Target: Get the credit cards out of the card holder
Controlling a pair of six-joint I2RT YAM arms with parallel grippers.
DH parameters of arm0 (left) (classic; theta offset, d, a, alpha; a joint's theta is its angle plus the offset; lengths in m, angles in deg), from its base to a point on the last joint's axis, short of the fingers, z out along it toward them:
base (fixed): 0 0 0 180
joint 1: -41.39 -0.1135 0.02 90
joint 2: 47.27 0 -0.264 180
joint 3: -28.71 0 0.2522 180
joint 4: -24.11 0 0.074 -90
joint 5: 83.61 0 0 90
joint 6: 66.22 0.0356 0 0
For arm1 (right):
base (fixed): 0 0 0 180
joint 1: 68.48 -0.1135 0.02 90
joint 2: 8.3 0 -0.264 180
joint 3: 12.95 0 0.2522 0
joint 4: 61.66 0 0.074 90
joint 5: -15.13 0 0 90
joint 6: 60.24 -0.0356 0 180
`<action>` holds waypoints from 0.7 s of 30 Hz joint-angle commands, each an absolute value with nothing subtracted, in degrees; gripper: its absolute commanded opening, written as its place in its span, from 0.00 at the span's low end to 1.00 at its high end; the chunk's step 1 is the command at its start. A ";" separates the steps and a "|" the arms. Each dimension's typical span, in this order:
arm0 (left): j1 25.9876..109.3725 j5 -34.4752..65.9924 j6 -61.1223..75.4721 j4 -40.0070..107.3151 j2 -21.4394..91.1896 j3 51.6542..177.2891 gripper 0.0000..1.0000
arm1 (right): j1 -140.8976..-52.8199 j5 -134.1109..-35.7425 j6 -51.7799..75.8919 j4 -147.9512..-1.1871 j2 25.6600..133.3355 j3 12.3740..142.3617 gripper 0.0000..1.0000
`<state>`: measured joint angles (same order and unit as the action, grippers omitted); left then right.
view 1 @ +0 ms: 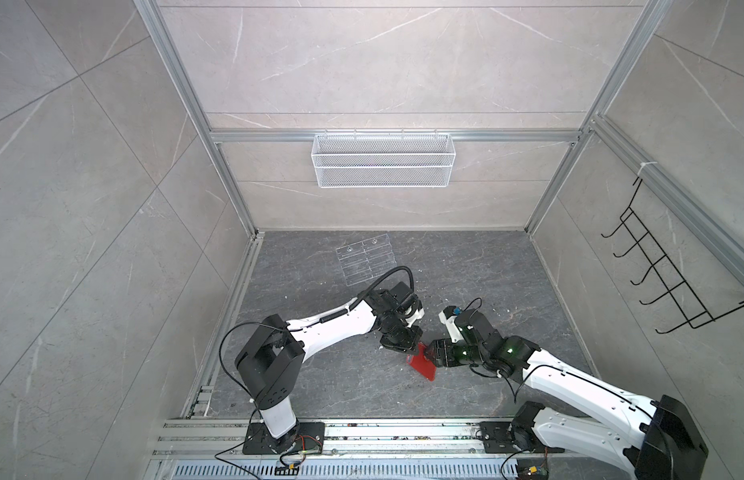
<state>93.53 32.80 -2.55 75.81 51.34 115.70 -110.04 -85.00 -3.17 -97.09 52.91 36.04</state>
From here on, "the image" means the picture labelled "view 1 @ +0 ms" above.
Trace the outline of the red leather card holder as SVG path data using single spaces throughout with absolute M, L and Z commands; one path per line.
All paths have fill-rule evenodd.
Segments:
M 420 342 L 416 351 L 407 356 L 407 363 L 424 378 L 433 382 L 435 380 L 437 366 L 426 357 L 426 349 L 426 345 Z

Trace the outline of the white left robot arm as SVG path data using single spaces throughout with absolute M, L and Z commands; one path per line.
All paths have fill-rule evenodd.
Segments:
M 400 282 L 391 289 L 366 289 L 349 302 L 303 319 L 264 319 L 234 362 L 270 437 L 278 442 L 298 434 L 291 393 L 305 361 L 351 337 L 381 334 L 381 345 L 400 353 L 418 347 L 424 316 L 414 289 Z

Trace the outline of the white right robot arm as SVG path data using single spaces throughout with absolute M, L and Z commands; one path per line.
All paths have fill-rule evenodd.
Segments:
M 702 477 L 709 450 L 680 400 L 668 395 L 652 399 L 597 379 L 530 340 L 503 336 L 476 309 L 449 306 L 439 319 L 449 336 L 432 341 L 424 351 L 436 367 L 480 367 L 484 375 L 542 391 L 582 412 L 575 418 L 525 403 L 509 428 L 518 450 L 573 451 L 635 479 Z

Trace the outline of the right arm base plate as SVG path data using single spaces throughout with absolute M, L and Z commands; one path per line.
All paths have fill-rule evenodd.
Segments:
M 474 436 L 487 454 L 564 453 L 565 449 L 550 447 L 534 433 L 535 423 L 521 420 L 481 422 Z

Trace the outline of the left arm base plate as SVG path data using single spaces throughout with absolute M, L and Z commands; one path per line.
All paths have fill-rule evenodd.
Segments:
M 302 445 L 302 438 L 323 442 L 326 424 L 318 421 L 300 422 L 282 437 L 273 437 L 263 422 L 251 423 L 247 428 L 242 447 L 244 455 L 282 454 L 295 445 Z

